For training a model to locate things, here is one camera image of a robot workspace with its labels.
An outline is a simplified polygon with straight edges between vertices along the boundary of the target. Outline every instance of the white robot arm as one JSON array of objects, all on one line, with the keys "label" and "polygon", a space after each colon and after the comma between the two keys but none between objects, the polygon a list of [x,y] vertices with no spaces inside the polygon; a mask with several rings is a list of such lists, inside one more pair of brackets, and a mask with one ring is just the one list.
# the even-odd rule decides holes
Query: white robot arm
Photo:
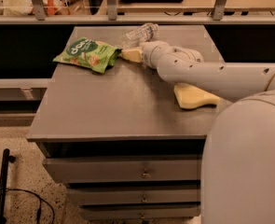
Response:
[{"label": "white robot arm", "polygon": [[275,90],[275,63],[205,63],[198,51],[162,41],[141,47],[143,63],[167,82],[188,83],[232,102]]},{"label": "white robot arm", "polygon": [[208,133],[202,224],[275,223],[275,91],[234,103]]}]

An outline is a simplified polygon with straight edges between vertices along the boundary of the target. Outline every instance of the table top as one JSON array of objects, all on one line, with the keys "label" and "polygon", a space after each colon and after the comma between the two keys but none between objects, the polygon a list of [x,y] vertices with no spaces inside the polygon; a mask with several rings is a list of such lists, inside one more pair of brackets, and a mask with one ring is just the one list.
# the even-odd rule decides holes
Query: table top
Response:
[{"label": "table top", "polygon": [[[114,35],[119,37],[130,29],[77,27],[70,41],[88,35],[112,43]],[[190,34],[189,39],[178,39],[183,34]],[[159,38],[176,40],[175,45],[199,49],[208,60],[221,62],[202,26],[163,26]],[[205,138],[216,116],[228,105],[221,100],[218,106],[183,110],[173,84],[142,64],[117,59],[103,75],[59,64],[27,138],[34,142]]]},{"label": "table top", "polygon": [[[181,3],[123,3],[118,12],[211,12],[215,0],[184,0]],[[275,11],[275,0],[227,0],[227,11]]]}]

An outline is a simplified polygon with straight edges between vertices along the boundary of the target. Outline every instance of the background table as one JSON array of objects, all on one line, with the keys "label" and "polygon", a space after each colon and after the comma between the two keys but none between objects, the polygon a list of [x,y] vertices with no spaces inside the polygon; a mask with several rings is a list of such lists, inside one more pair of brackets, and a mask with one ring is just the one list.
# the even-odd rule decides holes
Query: background table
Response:
[{"label": "background table", "polygon": [[[184,0],[182,3],[123,3],[117,12],[211,12],[215,0]],[[226,11],[275,11],[275,0],[227,0]]]}]

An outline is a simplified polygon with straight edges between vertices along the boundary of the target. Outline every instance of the drawer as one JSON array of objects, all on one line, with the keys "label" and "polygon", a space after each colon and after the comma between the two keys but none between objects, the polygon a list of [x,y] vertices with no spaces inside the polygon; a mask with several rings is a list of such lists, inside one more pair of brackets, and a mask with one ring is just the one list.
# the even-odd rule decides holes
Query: drawer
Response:
[{"label": "drawer", "polygon": [[76,205],[200,202],[198,185],[68,189]]},{"label": "drawer", "polygon": [[44,167],[57,183],[199,180],[197,155],[163,157],[91,157],[46,159]]},{"label": "drawer", "polygon": [[198,204],[150,205],[144,206],[106,206],[81,208],[80,215],[87,220],[100,219],[150,219],[165,217],[197,217]]}]

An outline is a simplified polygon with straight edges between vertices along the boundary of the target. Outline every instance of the yellow sponge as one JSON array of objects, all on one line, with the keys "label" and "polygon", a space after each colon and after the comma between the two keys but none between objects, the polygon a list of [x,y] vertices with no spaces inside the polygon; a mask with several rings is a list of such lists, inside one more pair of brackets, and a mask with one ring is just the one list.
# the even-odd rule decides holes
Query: yellow sponge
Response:
[{"label": "yellow sponge", "polygon": [[174,86],[178,104],[184,109],[193,109],[203,105],[218,105],[220,97],[185,83]]},{"label": "yellow sponge", "polygon": [[143,51],[140,47],[123,49],[119,56],[124,60],[134,63],[141,63],[143,61]]}]

